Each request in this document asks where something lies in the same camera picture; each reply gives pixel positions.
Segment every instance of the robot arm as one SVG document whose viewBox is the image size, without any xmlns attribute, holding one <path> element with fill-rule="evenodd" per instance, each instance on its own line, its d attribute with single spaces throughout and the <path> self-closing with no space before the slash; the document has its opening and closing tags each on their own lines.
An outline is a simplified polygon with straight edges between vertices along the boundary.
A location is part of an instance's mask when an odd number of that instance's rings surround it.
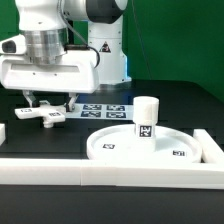
<svg viewBox="0 0 224 224">
<path fill-rule="evenodd" d="M 67 22 L 64 17 L 73 21 L 90 20 L 92 24 L 115 24 L 127 0 L 15 2 L 20 15 L 21 35 L 0 42 L 2 85 L 22 90 L 31 107 L 34 106 L 32 91 L 69 93 L 73 97 L 71 101 L 76 98 L 76 93 L 95 91 L 100 83 L 95 68 L 96 52 L 88 48 L 83 51 L 66 47 Z M 103 27 L 99 29 L 100 35 L 106 31 Z"/>
</svg>

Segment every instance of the white block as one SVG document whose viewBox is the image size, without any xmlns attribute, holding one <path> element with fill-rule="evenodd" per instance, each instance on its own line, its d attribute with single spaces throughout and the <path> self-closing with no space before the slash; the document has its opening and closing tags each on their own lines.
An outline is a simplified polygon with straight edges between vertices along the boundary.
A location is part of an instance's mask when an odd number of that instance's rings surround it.
<svg viewBox="0 0 224 224">
<path fill-rule="evenodd" d="M 224 166 L 213 164 L 123 164 L 117 173 L 117 186 L 224 188 Z"/>
<path fill-rule="evenodd" d="M 0 159 L 0 184 L 80 185 L 81 160 Z"/>
<path fill-rule="evenodd" d="M 202 147 L 202 159 L 204 162 L 224 164 L 224 153 L 222 149 L 205 130 L 195 129 L 194 138 Z"/>
</svg>

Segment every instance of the white platform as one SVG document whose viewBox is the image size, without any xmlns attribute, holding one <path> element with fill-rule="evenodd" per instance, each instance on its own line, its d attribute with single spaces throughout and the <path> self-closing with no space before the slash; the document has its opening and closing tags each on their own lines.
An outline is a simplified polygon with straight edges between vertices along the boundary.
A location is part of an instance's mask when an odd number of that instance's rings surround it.
<svg viewBox="0 0 224 224">
<path fill-rule="evenodd" d="M 0 130 L 3 139 L 4 129 Z M 206 135 L 205 130 L 195 130 L 194 136 L 203 147 L 203 156 L 209 161 L 212 148 L 207 146 L 218 146 L 212 138 L 205 138 Z M 224 189 L 224 163 L 0 159 L 0 184 Z"/>
</svg>

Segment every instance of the black cable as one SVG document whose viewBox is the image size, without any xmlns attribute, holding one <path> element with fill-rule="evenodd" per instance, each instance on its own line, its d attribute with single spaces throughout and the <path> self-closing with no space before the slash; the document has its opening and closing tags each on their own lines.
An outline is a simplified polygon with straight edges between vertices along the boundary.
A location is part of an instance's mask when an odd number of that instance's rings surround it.
<svg viewBox="0 0 224 224">
<path fill-rule="evenodd" d="M 96 52 L 96 55 L 97 55 L 97 61 L 96 61 L 96 66 L 95 66 L 95 68 L 96 68 L 100 64 L 100 53 L 94 47 L 90 47 L 87 45 L 87 48 Z"/>
<path fill-rule="evenodd" d="M 152 77 L 152 74 L 151 74 L 151 71 L 150 71 L 150 65 L 149 65 L 149 62 L 147 60 L 147 56 L 146 56 L 146 52 L 145 52 L 145 46 L 144 46 L 144 42 L 143 42 L 143 39 L 142 39 L 141 30 L 140 30 L 140 27 L 139 27 L 139 24 L 138 24 L 138 19 L 137 19 L 137 15 L 136 15 L 134 0 L 132 0 L 131 2 L 132 2 L 132 10 L 133 10 L 133 15 L 134 15 L 135 26 L 136 26 L 136 29 L 137 29 L 139 42 L 140 42 L 140 45 L 141 45 L 141 48 L 142 48 L 142 54 L 143 54 L 144 61 L 145 61 L 146 67 L 147 67 L 149 78 L 151 80 L 153 80 L 153 77 Z"/>
</svg>

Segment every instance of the white robot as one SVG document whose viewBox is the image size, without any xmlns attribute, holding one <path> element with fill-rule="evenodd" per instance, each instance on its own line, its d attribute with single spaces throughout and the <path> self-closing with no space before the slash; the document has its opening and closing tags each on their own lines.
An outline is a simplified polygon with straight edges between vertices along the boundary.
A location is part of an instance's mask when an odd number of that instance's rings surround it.
<svg viewBox="0 0 224 224">
<path fill-rule="evenodd" d="M 69 93 L 66 109 L 72 111 L 77 93 L 92 93 L 99 84 L 130 81 L 121 49 L 127 0 L 15 2 L 21 34 L 0 42 L 0 80 L 7 89 L 22 90 L 29 102 L 29 110 L 16 110 L 19 118 L 43 116 L 45 127 L 65 120 L 62 109 L 38 107 L 33 91 Z M 67 19 L 90 21 L 88 43 Z M 84 42 L 84 49 L 67 44 L 68 28 Z"/>
</svg>

